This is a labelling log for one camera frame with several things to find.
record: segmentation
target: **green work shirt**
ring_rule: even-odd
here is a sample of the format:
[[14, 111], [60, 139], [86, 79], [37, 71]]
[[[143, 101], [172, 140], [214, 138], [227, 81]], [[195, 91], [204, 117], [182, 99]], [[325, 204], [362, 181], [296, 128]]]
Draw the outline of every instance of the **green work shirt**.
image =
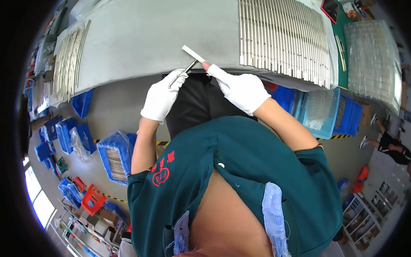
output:
[[[221, 117], [176, 136], [152, 171], [128, 176], [132, 243], [140, 257], [188, 250], [189, 228], [213, 168], [282, 249], [269, 226], [285, 229], [291, 256], [316, 256], [342, 226], [341, 197], [322, 147], [293, 152], [252, 119]], [[272, 194], [278, 203], [267, 202]]]

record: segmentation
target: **green cutting mat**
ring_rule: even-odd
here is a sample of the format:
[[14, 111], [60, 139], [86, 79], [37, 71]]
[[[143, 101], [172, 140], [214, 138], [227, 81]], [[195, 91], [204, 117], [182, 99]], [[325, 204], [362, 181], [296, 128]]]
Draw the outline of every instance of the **green cutting mat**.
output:
[[[347, 58], [347, 47], [345, 44], [345, 36], [344, 36], [344, 31], [343, 27], [344, 25], [353, 22], [348, 18], [348, 16], [345, 14], [342, 4], [338, 1], [339, 9], [338, 9], [338, 18], [337, 18], [337, 24], [332, 23], [332, 30], [334, 31], [334, 34], [337, 35], [341, 41], [342, 44], [344, 45], [344, 58], [345, 58], [345, 63], [348, 66], [348, 58]], [[342, 66], [341, 66], [341, 59], [338, 54], [338, 85], [342, 88], [348, 89], [348, 71], [342, 71]]]

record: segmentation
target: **light blue fabric patch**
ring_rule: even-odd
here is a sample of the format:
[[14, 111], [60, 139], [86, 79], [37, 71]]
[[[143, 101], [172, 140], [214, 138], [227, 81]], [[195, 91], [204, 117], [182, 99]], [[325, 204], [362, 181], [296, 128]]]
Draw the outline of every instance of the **light blue fabric patch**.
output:
[[272, 244], [272, 251], [277, 257], [289, 257], [285, 235], [284, 215], [281, 206], [281, 189], [268, 182], [263, 198], [264, 226]]
[[174, 255], [188, 251], [188, 218], [190, 211], [186, 211], [177, 221], [174, 227]]

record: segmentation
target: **sneaker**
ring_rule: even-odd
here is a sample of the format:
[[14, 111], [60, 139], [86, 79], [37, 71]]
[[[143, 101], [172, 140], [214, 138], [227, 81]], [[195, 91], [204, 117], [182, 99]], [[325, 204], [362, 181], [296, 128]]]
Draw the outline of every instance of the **sneaker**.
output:
[[372, 116], [371, 126], [372, 126], [375, 122], [377, 122], [377, 114], [376, 114], [376, 113]]
[[364, 138], [363, 138], [363, 140], [361, 141], [361, 144], [360, 144], [360, 149], [362, 149], [364, 146], [367, 145], [367, 140], [368, 140], [367, 136], [364, 136]]

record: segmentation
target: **red embroidered logo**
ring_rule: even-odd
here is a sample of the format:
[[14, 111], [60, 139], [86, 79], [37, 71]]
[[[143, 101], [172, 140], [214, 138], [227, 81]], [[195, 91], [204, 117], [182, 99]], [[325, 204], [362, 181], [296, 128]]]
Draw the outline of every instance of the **red embroidered logo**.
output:
[[151, 169], [150, 173], [155, 171], [155, 169], [157, 168], [157, 163], [154, 165], [154, 167]]
[[160, 171], [157, 173], [154, 173], [153, 175], [153, 184], [156, 186], [160, 186], [161, 183], [164, 183], [169, 178], [170, 170], [168, 168], [163, 167], [163, 165], [164, 165], [164, 157], [160, 161]]
[[167, 162], [172, 162], [172, 161], [174, 161], [174, 151], [167, 154]]

